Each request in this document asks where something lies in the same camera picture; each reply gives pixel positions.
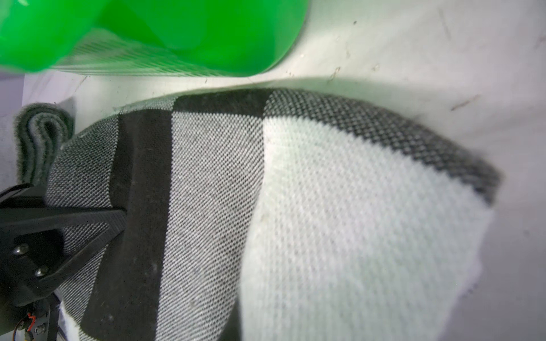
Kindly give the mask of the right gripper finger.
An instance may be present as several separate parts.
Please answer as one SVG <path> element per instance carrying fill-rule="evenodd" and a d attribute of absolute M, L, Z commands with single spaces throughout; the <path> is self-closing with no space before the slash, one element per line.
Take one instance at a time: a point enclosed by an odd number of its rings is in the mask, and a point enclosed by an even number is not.
<path fill-rule="evenodd" d="M 25 306 L 51 295 L 127 225 L 124 210 L 50 207 L 46 189 L 16 185 L 1 192 L 1 297 Z M 64 250 L 63 231 L 96 225 L 82 247 Z"/>

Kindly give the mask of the grey scarf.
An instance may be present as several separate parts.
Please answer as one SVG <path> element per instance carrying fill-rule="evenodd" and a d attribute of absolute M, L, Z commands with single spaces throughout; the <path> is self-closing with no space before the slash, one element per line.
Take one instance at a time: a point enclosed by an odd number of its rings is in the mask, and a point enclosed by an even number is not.
<path fill-rule="evenodd" d="M 57 153 L 73 134 L 74 119 L 64 109 L 48 103 L 23 107 L 14 119 L 18 182 L 45 185 Z"/>

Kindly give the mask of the green plastic basket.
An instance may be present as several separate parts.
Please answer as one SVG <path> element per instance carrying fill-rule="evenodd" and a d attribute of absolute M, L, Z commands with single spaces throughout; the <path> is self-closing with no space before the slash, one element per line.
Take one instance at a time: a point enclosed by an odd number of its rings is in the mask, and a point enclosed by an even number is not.
<path fill-rule="evenodd" d="M 247 77 L 276 65 L 307 1 L 3 1 L 1 67 Z"/>

